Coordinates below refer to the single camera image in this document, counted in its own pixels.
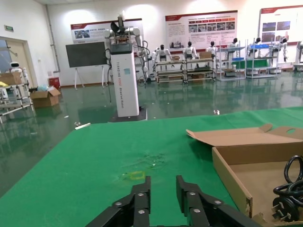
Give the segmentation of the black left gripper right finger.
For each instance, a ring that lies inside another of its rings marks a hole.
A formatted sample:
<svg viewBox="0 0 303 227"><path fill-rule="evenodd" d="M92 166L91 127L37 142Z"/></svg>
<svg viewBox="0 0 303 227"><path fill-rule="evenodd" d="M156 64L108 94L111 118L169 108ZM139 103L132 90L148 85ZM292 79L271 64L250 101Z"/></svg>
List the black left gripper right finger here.
<svg viewBox="0 0 303 227"><path fill-rule="evenodd" d="M259 227L260 224L222 200L202 192L195 183L176 176L180 210L190 227Z"/></svg>

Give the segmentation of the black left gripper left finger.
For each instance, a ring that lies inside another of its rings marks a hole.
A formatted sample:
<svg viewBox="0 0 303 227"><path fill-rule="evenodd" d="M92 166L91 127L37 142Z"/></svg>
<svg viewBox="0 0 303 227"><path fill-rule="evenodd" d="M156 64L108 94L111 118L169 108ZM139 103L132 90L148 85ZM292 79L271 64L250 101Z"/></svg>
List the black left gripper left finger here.
<svg viewBox="0 0 303 227"><path fill-rule="evenodd" d="M107 207L88 227L148 227L151 211L151 177L134 185L131 192Z"/></svg>

